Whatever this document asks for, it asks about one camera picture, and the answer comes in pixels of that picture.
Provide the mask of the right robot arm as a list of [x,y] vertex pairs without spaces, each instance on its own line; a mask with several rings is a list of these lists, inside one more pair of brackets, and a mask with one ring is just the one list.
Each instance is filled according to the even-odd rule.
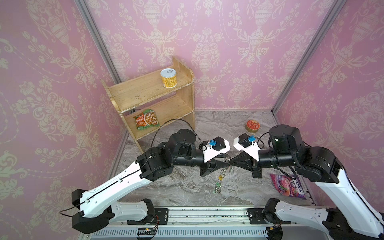
[[248,170],[254,178],[262,170],[289,167],[321,188],[335,204],[334,208],[307,208],[279,199],[268,200],[263,215],[267,222],[305,225],[334,240],[381,240],[384,237],[384,215],[376,211],[354,186],[343,164],[324,147],[309,147],[299,129],[277,125],[269,130],[272,147],[261,150],[253,136],[242,134],[234,139],[240,151],[231,163]]

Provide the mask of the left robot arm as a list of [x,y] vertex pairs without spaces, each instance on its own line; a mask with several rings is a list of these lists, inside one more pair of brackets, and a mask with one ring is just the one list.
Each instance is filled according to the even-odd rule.
[[72,204],[79,212],[72,216],[73,229],[91,234],[110,223],[147,224],[155,217],[151,200],[121,203],[120,199],[173,172],[174,166],[199,167],[201,176],[225,167],[225,162],[214,163],[230,150],[229,141],[217,137],[201,148],[195,146],[197,136],[188,129],[172,134],[167,142],[148,149],[124,171],[91,190],[75,190]]

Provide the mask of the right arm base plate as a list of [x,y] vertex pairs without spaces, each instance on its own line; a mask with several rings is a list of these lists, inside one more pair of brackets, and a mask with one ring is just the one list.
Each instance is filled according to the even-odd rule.
[[290,221],[282,221],[271,213],[264,213],[263,208],[248,208],[247,217],[251,225],[289,225]]

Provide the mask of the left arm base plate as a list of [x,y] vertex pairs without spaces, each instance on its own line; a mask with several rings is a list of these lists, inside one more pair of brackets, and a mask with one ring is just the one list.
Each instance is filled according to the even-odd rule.
[[168,223],[169,216],[168,208],[155,208],[153,213],[149,213],[147,217],[145,217],[141,221],[127,221],[127,225],[147,225],[147,224],[156,224],[166,225]]

